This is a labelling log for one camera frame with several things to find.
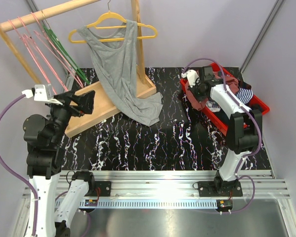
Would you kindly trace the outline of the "salmon pink tank top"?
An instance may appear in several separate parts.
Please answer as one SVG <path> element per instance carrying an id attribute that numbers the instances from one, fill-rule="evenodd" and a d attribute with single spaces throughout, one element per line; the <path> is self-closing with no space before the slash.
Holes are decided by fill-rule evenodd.
<path id="1" fill-rule="evenodd" d="M 188 70 L 182 74 L 185 81 L 183 89 L 192 107 L 198 111 L 207 106 L 207 102 L 212 110 L 221 108 L 229 114 L 239 106 L 240 100 L 235 94 L 239 92 L 239 81 L 233 76 L 223 75 L 221 72 L 210 72 L 201 75 L 198 71 Z"/>

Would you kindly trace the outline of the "blue striped tank top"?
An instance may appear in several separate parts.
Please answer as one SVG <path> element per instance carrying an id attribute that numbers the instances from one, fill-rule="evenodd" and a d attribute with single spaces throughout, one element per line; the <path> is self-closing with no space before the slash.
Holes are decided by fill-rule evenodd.
<path id="1" fill-rule="evenodd" d="M 235 94 L 241 103 L 247 105 L 253 98 L 253 91 L 251 89 L 240 88 Z M 213 113 L 220 112 L 221 107 L 214 100 L 208 100 L 206 102 L 206 107 Z"/>

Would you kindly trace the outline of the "navy maroon tank top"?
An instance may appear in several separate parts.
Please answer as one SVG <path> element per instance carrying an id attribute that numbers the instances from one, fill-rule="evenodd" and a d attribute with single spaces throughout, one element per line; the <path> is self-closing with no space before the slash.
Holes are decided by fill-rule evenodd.
<path id="1" fill-rule="evenodd" d="M 240 88 L 252 90 L 252 86 L 243 81 L 239 84 L 239 89 Z M 250 107 L 252 110 L 259 110 L 262 112 L 262 107 L 259 104 L 252 104 L 250 101 L 246 106 Z"/>

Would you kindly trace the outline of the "green hanger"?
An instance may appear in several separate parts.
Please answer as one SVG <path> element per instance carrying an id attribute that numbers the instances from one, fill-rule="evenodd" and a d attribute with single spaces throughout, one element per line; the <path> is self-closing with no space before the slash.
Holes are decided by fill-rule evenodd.
<path id="1" fill-rule="evenodd" d="M 81 87 L 84 87 L 82 80 L 86 85 L 90 85 L 90 82 L 87 79 L 86 75 L 80 69 L 80 67 L 76 64 L 73 58 L 69 55 L 69 53 L 65 50 L 62 43 L 57 38 L 56 34 L 50 28 L 50 25 L 47 23 L 47 26 L 46 26 L 45 23 L 43 23 L 42 28 L 43 28 L 43 32 L 46 34 L 47 39 L 50 41 L 50 44 L 57 51 L 60 57 L 64 60 L 65 66 L 69 66 L 68 69 L 70 69 L 72 72 L 75 73 L 75 79 L 78 81 Z"/>

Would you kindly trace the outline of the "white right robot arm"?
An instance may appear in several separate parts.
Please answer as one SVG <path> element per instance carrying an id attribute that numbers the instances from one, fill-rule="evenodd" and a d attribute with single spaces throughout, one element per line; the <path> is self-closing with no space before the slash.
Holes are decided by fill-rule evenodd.
<path id="1" fill-rule="evenodd" d="M 225 74 L 218 77 L 211 67 L 205 67 L 200 73 L 188 70 L 186 78 L 189 83 L 187 90 L 195 99 L 216 102 L 229 119 L 226 133 L 228 152 L 207 189 L 219 196 L 236 196 L 241 190 L 238 176 L 241 165 L 261 147 L 262 113 L 242 103 L 227 84 Z"/>

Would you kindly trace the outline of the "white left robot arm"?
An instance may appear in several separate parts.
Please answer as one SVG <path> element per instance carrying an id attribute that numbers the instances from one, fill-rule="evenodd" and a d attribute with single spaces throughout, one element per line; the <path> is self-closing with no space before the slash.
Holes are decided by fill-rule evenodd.
<path id="1" fill-rule="evenodd" d="M 41 101 L 50 108 L 50 114 L 47 117 L 31 115 L 23 123 L 28 149 L 27 174 L 35 189 L 31 192 L 34 205 L 30 208 L 27 230 L 35 230 L 35 237 L 68 237 L 82 198 L 94 194 L 96 184 L 91 172 L 75 172 L 63 201 L 55 208 L 65 153 L 61 141 L 71 117 L 92 114 L 95 91 L 76 95 L 71 90 L 49 97 L 36 89 L 35 96 L 42 97 Z"/>

